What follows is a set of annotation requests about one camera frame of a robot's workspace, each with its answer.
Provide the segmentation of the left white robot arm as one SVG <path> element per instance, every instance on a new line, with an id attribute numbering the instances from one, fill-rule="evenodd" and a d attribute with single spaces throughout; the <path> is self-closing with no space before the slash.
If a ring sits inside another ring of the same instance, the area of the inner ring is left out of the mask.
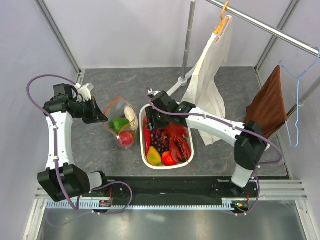
<path id="1" fill-rule="evenodd" d="M 91 190 L 99 197 L 106 196 L 110 185 L 103 180 L 103 172 L 81 170 L 76 166 L 72 152 L 74 119 L 82 119 L 85 124 L 108 121 L 96 99 L 76 102 L 67 96 L 53 97 L 43 109 L 48 114 L 49 153 L 45 171 L 37 175 L 39 184 L 55 202 L 79 197 Z"/>

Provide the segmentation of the green bell pepper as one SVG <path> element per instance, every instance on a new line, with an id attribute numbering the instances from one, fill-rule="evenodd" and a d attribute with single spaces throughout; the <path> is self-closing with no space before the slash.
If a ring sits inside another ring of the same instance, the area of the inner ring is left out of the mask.
<path id="1" fill-rule="evenodd" d="M 108 126 L 111 130 L 113 130 L 116 134 L 118 134 L 123 127 L 129 124 L 129 122 L 130 121 L 126 118 L 116 117 L 108 123 Z"/>

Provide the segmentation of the yellow green mango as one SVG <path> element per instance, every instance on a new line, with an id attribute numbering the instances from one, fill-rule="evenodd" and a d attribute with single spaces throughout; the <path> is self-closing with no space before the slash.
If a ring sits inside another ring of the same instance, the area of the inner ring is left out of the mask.
<path id="1" fill-rule="evenodd" d="M 147 161 L 154 167 L 159 167 L 162 164 L 162 157 L 154 146 L 149 147 Z"/>

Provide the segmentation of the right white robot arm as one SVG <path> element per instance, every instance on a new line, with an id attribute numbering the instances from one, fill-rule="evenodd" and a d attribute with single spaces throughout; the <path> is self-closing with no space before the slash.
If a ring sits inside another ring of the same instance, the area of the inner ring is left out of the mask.
<path id="1" fill-rule="evenodd" d="M 186 101 L 177 103 L 165 91 L 146 88 L 145 97 L 155 111 L 150 123 L 153 128 L 196 129 L 234 147 L 236 167 L 229 191 L 235 197 L 247 191 L 247 183 L 268 145 L 257 123 L 235 122 L 209 114 Z"/>

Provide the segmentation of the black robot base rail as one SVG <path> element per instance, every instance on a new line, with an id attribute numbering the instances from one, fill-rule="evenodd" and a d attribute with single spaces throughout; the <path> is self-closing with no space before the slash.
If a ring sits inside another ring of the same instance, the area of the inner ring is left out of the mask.
<path id="1" fill-rule="evenodd" d="M 112 197 L 115 206 L 125 206 L 133 194 L 131 206 L 220 205 L 222 199 L 250 199 L 258 195 L 254 181 L 240 188 L 230 177 L 215 176 L 105 176 L 106 189 L 82 195 L 92 198 Z"/>

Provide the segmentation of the red chili pepper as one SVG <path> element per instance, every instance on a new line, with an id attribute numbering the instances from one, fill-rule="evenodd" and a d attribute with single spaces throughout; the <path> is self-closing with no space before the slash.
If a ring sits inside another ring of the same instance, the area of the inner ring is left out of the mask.
<path id="1" fill-rule="evenodd" d="M 148 156 L 149 149 L 151 146 L 151 131 L 148 129 L 147 125 L 143 125 L 143 136 L 145 141 L 145 155 Z"/>

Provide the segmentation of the white radish with leaves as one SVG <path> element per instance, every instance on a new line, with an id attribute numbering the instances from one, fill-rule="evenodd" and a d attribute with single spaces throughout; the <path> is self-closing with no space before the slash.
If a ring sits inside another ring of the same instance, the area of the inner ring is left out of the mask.
<path id="1" fill-rule="evenodd" d="M 133 108 L 130 106 L 126 106 L 124 108 L 124 115 L 125 118 L 129 120 L 131 130 L 136 131 L 139 127 L 139 122 L 136 112 L 133 110 Z"/>

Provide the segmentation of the clear zip top bag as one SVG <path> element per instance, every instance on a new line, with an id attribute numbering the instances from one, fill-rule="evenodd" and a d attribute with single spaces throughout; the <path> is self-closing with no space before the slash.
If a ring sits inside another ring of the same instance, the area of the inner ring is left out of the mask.
<path id="1" fill-rule="evenodd" d="M 104 110 L 108 122 L 104 126 L 112 133 L 121 148 L 133 145 L 139 129 L 139 120 L 135 108 L 119 94 Z"/>

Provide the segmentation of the red apple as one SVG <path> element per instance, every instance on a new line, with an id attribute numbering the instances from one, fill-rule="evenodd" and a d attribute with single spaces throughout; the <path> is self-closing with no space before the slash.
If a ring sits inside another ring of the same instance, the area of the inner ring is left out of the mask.
<path id="1" fill-rule="evenodd" d="M 131 130 L 120 132 L 117 135 L 117 142 L 124 148 L 131 146 L 134 142 L 134 132 Z"/>

